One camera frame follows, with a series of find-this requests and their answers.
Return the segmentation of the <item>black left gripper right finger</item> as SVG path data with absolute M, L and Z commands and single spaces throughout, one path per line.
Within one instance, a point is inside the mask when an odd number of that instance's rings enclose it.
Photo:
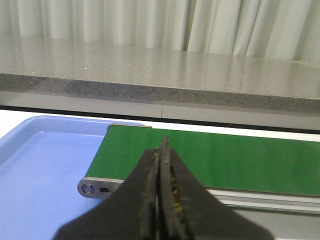
M 241 216 L 209 193 L 178 152 L 162 140 L 159 155 L 160 214 L 173 240 L 272 240 L 264 227 Z

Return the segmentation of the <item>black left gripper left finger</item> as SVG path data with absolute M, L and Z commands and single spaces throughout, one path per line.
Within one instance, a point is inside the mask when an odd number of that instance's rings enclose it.
M 110 197 L 61 226 L 54 239 L 157 239 L 158 169 L 158 150 L 145 150 L 134 170 Z

